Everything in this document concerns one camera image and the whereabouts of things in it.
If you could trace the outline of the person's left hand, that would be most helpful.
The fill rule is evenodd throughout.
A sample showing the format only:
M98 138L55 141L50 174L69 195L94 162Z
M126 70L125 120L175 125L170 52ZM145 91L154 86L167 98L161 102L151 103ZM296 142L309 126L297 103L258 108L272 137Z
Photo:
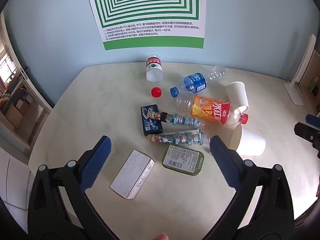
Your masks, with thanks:
M152 240L169 240L169 237L166 233L161 233L154 237Z

